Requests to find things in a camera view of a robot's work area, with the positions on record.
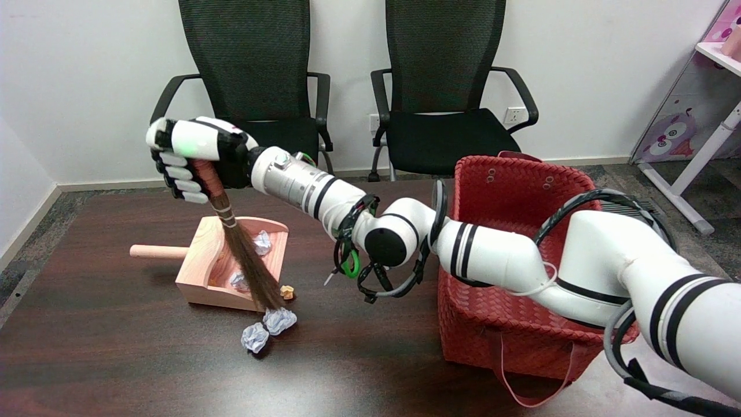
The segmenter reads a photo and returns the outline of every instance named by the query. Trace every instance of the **red woven basket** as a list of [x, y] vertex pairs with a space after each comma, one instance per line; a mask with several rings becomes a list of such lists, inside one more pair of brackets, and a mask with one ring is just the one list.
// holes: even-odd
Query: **red woven basket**
[[[465, 157], [456, 165], [452, 218], [533, 237], [559, 207], [594, 189], [581, 171], [517, 158]], [[599, 202], [579, 209], [600, 210]], [[559, 266], [569, 217], [543, 240], [543, 260]], [[567, 321], [527, 297], [472, 288], [440, 269], [440, 336], [445, 360], [494, 370], [523, 406], [552, 398], [512, 392], [504, 371], [575, 381], [602, 351], [602, 333]], [[623, 343], [637, 336], [632, 329]]]

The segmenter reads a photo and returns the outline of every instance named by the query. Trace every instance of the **red strap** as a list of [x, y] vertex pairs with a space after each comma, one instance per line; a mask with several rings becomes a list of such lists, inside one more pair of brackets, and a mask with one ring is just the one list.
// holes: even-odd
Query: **red strap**
[[584, 351], [584, 346], [582, 346], [581, 344], [576, 344], [573, 341], [570, 343], [571, 354], [568, 359], [568, 371], [566, 371], [566, 376], [564, 376], [561, 387], [559, 387], [559, 389], [556, 390], [555, 393], [541, 398], [523, 397], [514, 393], [512, 387], [510, 387], [510, 384], [507, 382], [507, 377], [505, 377], [505, 345], [502, 342], [502, 333], [494, 332], [491, 330], [487, 330], [487, 333], [489, 336], [492, 356], [494, 357], [494, 375], [496, 375], [496, 379], [499, 379], [499, 382], [507, 387], [507, 390], [512, 395], [512, 398], [517, 401], [517, 404], [527, 408], [533, 408], [538, 407], [539, 405], [543, 405], [546, 402], [550, 401], [553, 397], [558, 395], [561, 391], [563, 391], [563, 389], [566, 388], [566, 386], [568, 385], [568, 382], [571, 380], [571, 377], [574, 375], [574, 362], [576, 361], [576, 357], [581, 355]]

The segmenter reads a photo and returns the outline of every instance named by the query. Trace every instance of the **baseboard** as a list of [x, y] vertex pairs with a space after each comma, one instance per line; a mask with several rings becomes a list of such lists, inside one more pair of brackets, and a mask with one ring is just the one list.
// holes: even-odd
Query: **baseboard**
[[135, 180], [135, 181], [102, 181], [98, 183], [67, 183], [59, 184], [61, 192], [74, 191], [98, 191], [98, 190], [123, 190], [127, 188], [162, 188], [165, 186], [165, 180], [162, 178], [156, 180]]
[[627, 164], [631, 160], [630, 155], [624, 157], [586, 157], [586, 158], [574, 158], [574, 159], [560, 159], [554, 158], [552, 160], [544, 160], [546, 162], [565, 165], [565, 166], [584, 166], [584, 165], [619, 165]]
[[12, 261], [13, 258], [18, 254], [28, 238], [31, 237], [33, 231], [36, 230], [36, 227], [38, 227], [41, 221], [44, 219], [44, 216], [46, 216], [46, 214], [49, 212], [51, 206], [54, 205], [54, 203], [61, 195], [62, 191], [59, 189], [58, 186], [54, 186], [49, 190], [49, 193], [44, 198], [44, 200], [41, 201], [41, 204], [39, 204], [36, 212], [26, 222], [25, 226], [23, 226], [23, 229], [21, 229], [21, 231], [18, 232], [18, 234], [10, 241], [10, 245], [8, 245], [5, 253], [0, 256], [0, 271], [5, 269], [10, 261]]
[[[618, 164], [627, 164], [630, 161], [630, 156], [624, 156], [624, 157], [585, 157], [585, 158], [572, 158], [572, 159], [563, 159], [563, 158], [553, 158], [549, 160], [544, 160], [549, 163], [557, 164], [557, 165], [564, 165], [564, 166], [585, 166], [585, 165], [618, 165]], [[347, 170], [338, 170], [335, 171], [335, 175], [340, 178], [347, 178], [347, 177], [366, 177], [368, 173], [371, 172], [371, 168], [365, 168], [365, 169], [347, 169]], [[388, 175], [388, 168], [378, 168], [379, 175]], [[406, 171], [399, 171], [396, 170], [397, 174], [403, 175], [403, 174], [413, 174], [411, 172]]]

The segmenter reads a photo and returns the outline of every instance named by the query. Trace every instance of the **chair backrest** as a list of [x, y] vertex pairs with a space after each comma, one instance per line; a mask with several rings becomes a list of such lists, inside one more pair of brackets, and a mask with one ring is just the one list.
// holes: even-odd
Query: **chair backrest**
[[308, 117], [309, 0], [179, 0], [190, 53], [221, 119]]
[[386, 0], [391, 110], [479, 108], [506, 0]]

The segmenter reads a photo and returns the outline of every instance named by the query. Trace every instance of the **black office chair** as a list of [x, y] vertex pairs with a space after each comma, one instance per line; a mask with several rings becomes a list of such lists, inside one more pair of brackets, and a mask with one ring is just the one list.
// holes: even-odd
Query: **black office chair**
[[[261, 146], [305, 152], [315, 161], [332, 141], [327, 131], [330, 77], [307, 72], [309, 0], [179, 0], [185, 37], [199, 73], [176, 76], [152, 122], [165, 116], [186, 79], [201, 78], [217, 119], [251, 134]], [[307, 76], [317, 78], [311, 117]], [[319, 144], [319, 135], [324, 142]]]
[[[379, 180], [378, 156], [388, 146], [395, 169], [452, 174], [468, 155], [519, 151], [512, 133], [538, 120], [535, 101], [512, 68], [492, 67], [505, 18], [505, 0], [386, 0], [391, 68], [370, 73], [380, 127], [368, 180]], [[506, 73], [528, 112], [526, 122], [504, 128], [480, 108], [490, 71]], [[391, 111], [383, 74], [393, 80]], [[450, 113], [424, 115], [423, 113]]]

